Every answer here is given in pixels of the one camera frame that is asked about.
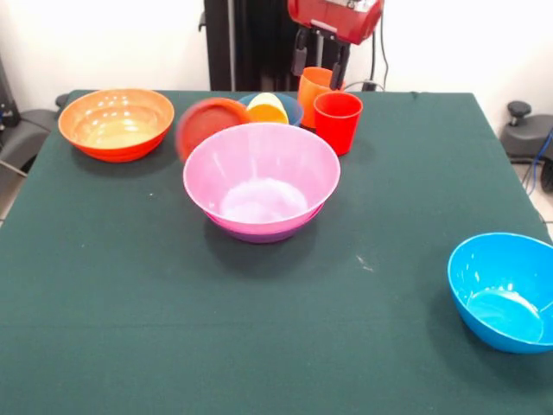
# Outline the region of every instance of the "orange cup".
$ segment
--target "orange cup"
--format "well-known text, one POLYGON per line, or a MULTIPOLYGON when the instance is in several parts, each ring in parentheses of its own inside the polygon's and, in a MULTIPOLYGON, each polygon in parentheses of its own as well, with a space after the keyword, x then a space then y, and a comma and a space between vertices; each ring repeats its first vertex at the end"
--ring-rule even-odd
POLYGON ((330 91, 332 71, 324 67, 306 67, 300 78, 297 100, 303 107, 302 125, 315 127, 315 99, 322 93, 330 91))

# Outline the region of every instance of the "orange bowl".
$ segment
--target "orange bowl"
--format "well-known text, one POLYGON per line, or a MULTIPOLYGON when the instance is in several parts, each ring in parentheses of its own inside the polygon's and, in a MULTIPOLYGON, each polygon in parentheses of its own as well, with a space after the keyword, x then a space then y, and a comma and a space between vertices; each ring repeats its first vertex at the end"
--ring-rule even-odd
POLYGON ((160 93, 112 89, 69 104, 58 126, 63 137, 88 156, 124 163, 146 156, 168 132, 175 109, 160 93))

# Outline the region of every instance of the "yellow bowl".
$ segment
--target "yellow bowl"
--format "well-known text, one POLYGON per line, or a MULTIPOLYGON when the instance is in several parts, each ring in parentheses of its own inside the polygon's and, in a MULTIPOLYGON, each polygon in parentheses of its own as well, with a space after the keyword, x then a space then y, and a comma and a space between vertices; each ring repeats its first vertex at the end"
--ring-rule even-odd
POLYGON ((248 113, 256 123, 288 124, 288 114, 274 93, 260 93, 248 105, 248 113))

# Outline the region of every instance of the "red plate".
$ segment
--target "red plate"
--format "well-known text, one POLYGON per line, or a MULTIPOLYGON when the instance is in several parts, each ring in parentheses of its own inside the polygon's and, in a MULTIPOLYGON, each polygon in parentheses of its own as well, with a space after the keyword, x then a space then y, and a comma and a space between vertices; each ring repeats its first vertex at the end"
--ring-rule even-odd
POLYGON ((247 124, 251 117, 244 104, 228 98, 210 98, 191 106, 179 120, 176 150, 183 162, 206 138, 234 125, 247 124))

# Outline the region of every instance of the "pink bowl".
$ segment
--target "pink bowl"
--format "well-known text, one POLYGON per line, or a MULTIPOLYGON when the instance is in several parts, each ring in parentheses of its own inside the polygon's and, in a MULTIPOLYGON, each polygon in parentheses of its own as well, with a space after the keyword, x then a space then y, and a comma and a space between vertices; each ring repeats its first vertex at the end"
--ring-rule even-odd
POLYGON ((299 228, 334 192, 340 162, 312 132, 286 124, 243 124, 201 143, 183 171, 190 198, 231 233, 299 228))
POLYGON ((281 240, 285 240, 288 238, 291 238, 298 232, 300 229, 305 227, 319 212, 322 210, 322 207, 324 204, 320 205, 314 212, 307 218, 307 220, 302 223, 299 227, 294 227, 290 229, 289 231, 279 232, 279 233, 267 233, 263 235, 256 235, 255 233, 240 233, 240 232, 234 232, 229 229, 225 229, 225 227, 221 226, 219 222, 213 218, 210 214, 206 213, 207 217, 212 220, 212 222, 223 229, 225 232, 227 232, 229 235, 236 239, 243 240, 244 242, 250 242, 251 244, 273 244, 275 242, 280 242, 281 240))

